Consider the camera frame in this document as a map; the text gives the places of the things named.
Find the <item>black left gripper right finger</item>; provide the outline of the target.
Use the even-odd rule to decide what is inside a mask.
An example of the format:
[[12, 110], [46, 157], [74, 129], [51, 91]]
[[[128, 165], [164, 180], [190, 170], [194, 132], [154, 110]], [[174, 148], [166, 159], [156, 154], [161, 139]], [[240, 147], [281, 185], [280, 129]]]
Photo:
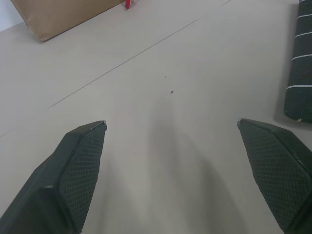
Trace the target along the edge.
[[284, 234], [312, 234], [312, 151], [291, 131], [237, 123], [253, 177]]

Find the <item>dark green striped cloth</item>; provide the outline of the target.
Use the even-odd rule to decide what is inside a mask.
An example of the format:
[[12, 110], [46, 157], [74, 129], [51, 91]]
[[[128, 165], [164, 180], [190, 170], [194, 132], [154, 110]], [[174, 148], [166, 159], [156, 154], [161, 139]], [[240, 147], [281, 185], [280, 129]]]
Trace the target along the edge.
[[312, 0], [300, 0], [284, 114], [312, 124]]

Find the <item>brown cardboard box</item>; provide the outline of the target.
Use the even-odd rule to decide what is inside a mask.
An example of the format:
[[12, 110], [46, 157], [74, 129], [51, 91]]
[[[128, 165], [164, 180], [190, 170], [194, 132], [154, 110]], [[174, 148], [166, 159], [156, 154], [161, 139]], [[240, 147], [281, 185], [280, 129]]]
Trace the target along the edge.
[[11, 0], [29, 31], [47, 41], [126, 0]]

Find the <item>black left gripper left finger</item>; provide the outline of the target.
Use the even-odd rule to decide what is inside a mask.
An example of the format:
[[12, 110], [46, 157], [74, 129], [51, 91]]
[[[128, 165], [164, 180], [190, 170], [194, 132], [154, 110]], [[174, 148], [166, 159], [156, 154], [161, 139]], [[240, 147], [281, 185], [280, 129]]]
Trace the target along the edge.
[[98, 181], [106, 121], [66, 133], [0, 218], [0, 234], [81, 234]]

